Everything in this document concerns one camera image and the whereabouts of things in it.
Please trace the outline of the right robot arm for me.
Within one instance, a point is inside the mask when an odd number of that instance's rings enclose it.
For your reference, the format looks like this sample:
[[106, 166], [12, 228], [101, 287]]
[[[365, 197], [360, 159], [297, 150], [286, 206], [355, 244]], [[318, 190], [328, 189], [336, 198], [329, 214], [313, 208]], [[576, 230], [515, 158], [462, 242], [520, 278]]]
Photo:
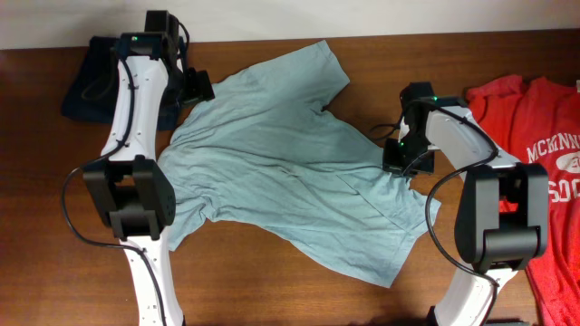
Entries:
[[[412, 82], [399, 95], [401, 116], [387, 138], [382, 167], [400, 177], [434, 170], [441, 152], [452, 172], [431, 189], [425, 222], [432, 242], [456, 272], [442, 300], [431, 306], [429, 325], [489, 325], [500, 291], [547, 248], [548, 174], [523, 163], [483, 130], [460, 97], [439, 97], [430, 83]], [[455, 177], [463, 181], [454, 225], [459, 258], [436, 236], [430, 206]]]

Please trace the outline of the light grey-green t-shirt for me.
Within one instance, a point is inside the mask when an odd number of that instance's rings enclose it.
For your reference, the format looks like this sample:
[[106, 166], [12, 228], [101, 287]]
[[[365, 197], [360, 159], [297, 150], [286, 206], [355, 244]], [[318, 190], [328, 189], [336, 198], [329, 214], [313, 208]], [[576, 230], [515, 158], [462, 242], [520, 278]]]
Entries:
[[176, 249], [207, 221], [256, 225], [320, 265], [390, 287], [439, 210], [328, 104], [349, 83], [326, 42], [214, 85], [159, 156]]

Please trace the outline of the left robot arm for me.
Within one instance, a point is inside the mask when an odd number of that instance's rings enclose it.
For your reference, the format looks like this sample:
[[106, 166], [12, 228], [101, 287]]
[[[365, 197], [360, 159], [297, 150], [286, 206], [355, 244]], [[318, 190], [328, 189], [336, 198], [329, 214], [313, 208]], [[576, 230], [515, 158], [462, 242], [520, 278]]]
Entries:
[[205, 71], [187, 63], [189, 34], [169, 11], [149, 10], [139, 33], [115, 44], [118, 90], [111, 132], [82, 178], [102, 223], [127, 256], [141, 325], [183, 325], [169, 259], [173, 186], [157, 163], [163, 109], [214, 99]]

